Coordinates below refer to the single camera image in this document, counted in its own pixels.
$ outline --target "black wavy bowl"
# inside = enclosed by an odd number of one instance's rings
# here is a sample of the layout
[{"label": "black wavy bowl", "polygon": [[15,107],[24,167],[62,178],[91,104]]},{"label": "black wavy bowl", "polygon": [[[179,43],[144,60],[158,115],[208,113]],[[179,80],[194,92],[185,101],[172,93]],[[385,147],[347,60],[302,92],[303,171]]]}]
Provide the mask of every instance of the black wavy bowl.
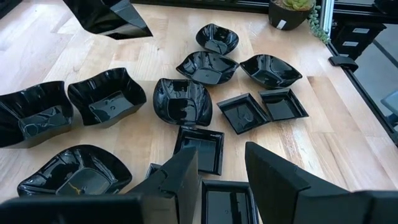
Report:
[{"label": "black wavy bowl", "polygon": [[183,76],[206,85],[217,85],[232,78],[239,64],[212,52],[194,52],[175,68]]},{"label": "black wavy bowl", "polygon": [[125,68],[114,68],[68,86],[70,101],[85,126],[110,126],[135,113],[146,101],[144,90]]},{"label": "black wavy bowl", "polygon": [[210,94],[191,80],[161,78],[154,90],[154,109],[170,124],[209,126],[213,116]]},{"label": "black wavy bowl", "polygon": [[269,90],[286,88],[303,77],[294,67],[271,55],[255,55],[240,65],[250,78]]},{"label": "black wavy bowl", "polygon": [[92,145],[70,147],[17,187],[19,196],[116,194],[132,175],[110,152]]},{"label": "black wavy bowl", "polygon": [[63,81],[0,96],[0,147],[33,147],[72,127]]},{"label": "black wavy bowl", "polygon": [[196,39],[204,49],[221,55],[230,53],[239,43],[235,32],[215,24],[208,24],[200,29]]},{"label": "black wavy bowl", "polygon": [[116,40],[152,37],[129,0],[63,1],[88,32]]}]

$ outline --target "wood grain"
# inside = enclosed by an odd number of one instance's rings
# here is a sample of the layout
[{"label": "wood grain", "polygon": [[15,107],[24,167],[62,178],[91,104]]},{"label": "wood grain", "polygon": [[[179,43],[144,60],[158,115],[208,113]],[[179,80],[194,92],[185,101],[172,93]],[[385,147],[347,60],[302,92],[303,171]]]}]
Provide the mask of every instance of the wood grain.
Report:
[{"label": "wood grain", "polygon": [[213,22],[234,30],[237,62],[271,54],[293,65],[303,78],[291,86],[309,118],[269,123],[237,136],[216,103],[262,90],[240,68],[220,86],[208,87],[213,119],[205,129],[225,133],[223,175],[207,179],[246,181],[244,144],[254,141],[307,171],[349,190],[396,189],[398,152],[342,69],[332,67],[328,49],[302,24],[284,32],[263,14],[135,5],[153,37],[116,41],[89,34],[61,1],[24,1],[0,21],[0,94],[40,82],[71,84],[104,70],[126,67],[148,102],[108,129],[85,128],[76,113],[73,129],[30,149],[0,150],[0,200],[17,196],[18,183],[56,153],[76,144],[112,152],[132,172],[129,190],[151,162],[172,156],[178,127],[154,113],[152,94],[160,78],[184,78],[175,67],[201,50],[197,31]]}]

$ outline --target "succulent plant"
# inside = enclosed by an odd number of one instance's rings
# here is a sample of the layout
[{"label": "succulent plant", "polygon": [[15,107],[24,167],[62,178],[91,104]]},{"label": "succulent plant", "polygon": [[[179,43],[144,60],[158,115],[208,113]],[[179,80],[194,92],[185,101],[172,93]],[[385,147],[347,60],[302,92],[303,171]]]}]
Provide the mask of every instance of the succulent plant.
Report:
[{"label": "succulent plant", "polygon": [[307,11],[314,5],[314,0],[283,0],[285,6],[296,11]]},{"label": "succulent plant", "polygon": [[320,27],[318,16],[318,11],[321,6],[315,6],[308,17],[308,23],[310,24],[310,29],[315,37],[318,37],[323,43],[327,44],[330,41],[328,34]]}]

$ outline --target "wooden table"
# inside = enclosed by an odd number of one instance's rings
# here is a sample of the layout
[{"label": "wooden table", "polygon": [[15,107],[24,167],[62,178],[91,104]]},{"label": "wooden table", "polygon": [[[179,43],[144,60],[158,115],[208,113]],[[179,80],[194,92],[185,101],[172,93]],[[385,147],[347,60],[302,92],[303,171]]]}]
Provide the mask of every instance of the wooden table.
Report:
[{"label": "wooden table", "polygon": [[31,0],[0,20],[0,94],[54,80],[85,80],[109,68],[126,67],[145,90],[148,102],[107,129],[83,127],[76,111],[72,131],[30,149],[0,149],[0,200],[17,196],[18,183],[58,152],[92,144],[118,156],[133,174],[123,192],[137,185],[151,162],[173,153],[178,126],[154,113],[152,94],[159,78],[184,78],[175,67],[201,50],[200,28],[215,23],[239,35],[228,55],[237,62],[270,54],[294,66],[303,78],[291,89],[309,118],[275,122],[237,136],[216,103],[243,93],[261,102],[255,84],[241,68],[228,83],[208,87],[213,119],[206,129],[225,133],[223,175],[206,179],[247,180],[244,145],[254,141],[305,170],[349,190],[396,189],[398,151],[331,53],[308,25],[284,32],[265,14],[135,5],[154,37],[113,40],[81,28],[62,1]]}]

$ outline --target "black plastic dish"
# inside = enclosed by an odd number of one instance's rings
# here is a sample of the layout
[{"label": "black plastic dish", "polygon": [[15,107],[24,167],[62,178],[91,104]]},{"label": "black plastic dish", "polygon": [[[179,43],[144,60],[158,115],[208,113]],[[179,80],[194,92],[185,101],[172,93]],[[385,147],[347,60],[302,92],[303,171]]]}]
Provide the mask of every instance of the black plastic dish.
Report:
[{"label": "black plastic dish", "polygon": [[162,167],[162,165],[152,164],[152,163],[149,164],[149,168],[148,168],[147,174],[145,175],[144,179],[148,179],[148,177],[150,177],[152,174],[154,174],[161,167]]},{"label": "black plastic dish", "polygon": [[129,0],[63,1],[88,32],[116,40],[152,37]]},{"label": "black plastic dish", "polygon": [[212,52],[194,52],[175,68],[183,76],[206,85],[217,85],[232,78],[239,64]]},{"label": "black plastic dish", "polygon": [[181,126],[178,131],[174,154],[193,147],[198,150],[198,171],[221,175],[224,133]]},{"label": "black plastic dish", "polygon": [[249,183],[203,180],[201,224],[258,224]]},{"label": "black plastic dish", "polygon": [[308,117],[308,113],[291,89],[259,91],[272,121]]},{"label": "black plastic dish", "polygon": [[177,125],[209,126],[213,116],[209,92],[191,80],[161,78],[154,90],[154,109],[160,119]]},{"label": "black plastic dish", "polygon": [[0,96],[0,147],[33,147],[72,127],[63,81]]},{"label": "black plastic dish", "polygon": [[108,127],[135,113],[146,101],[144,90],[125,68],[114,68],[68,87],[70,101],[78,108],[85,126]]},{"label": "black plastic dish", "polygon": [[294,67],[271,55],[255,55],[240,65],[250,78],[269,90],[288,87],[303,77]]},{"label": "black plastic dish", "polygon": [[236,134],[242,134],[269,122],[266,113],[250,93],[224,100],[217,103],[217,106]]},{"label": "black plastic dish", "polygon": [[204,49],[226,55],[238,45],[239,37],[229,29],[215,24],[208,24],[199,30],[197,42]]},{"label": "black plastic dish", "polygon": [[51,158],[17,188],[25,195],[116,194],[132,175],[110,152],[96,146],[70,147]]}]

